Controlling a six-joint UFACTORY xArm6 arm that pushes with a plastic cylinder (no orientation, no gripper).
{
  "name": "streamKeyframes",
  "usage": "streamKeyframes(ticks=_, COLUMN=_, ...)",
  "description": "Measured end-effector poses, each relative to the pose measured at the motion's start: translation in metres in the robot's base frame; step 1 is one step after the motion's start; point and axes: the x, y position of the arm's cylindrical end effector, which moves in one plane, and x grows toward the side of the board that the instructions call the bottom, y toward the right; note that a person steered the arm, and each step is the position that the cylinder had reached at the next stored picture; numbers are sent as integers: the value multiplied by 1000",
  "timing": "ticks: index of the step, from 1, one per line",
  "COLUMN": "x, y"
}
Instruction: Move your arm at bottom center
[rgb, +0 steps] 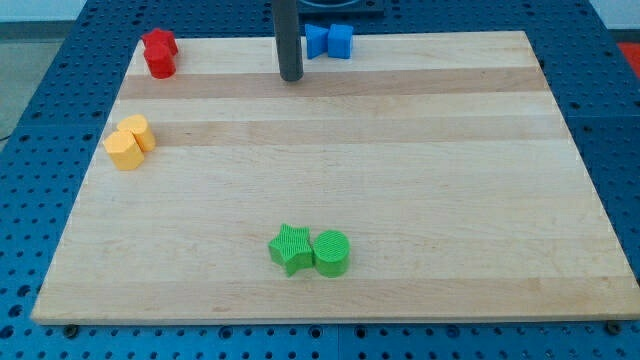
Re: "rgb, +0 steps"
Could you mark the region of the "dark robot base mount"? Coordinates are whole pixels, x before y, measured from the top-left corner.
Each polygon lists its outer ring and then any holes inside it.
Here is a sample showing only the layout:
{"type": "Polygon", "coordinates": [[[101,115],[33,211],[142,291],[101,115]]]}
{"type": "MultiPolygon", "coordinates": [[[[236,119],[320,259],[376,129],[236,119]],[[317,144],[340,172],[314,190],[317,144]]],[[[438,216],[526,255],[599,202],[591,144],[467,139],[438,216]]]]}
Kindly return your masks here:
{"type": "Polygon", "coordinates": [[[299,0],[298,10],[304,15],[380,14],[385,3],[385,0],[299,0]]]}

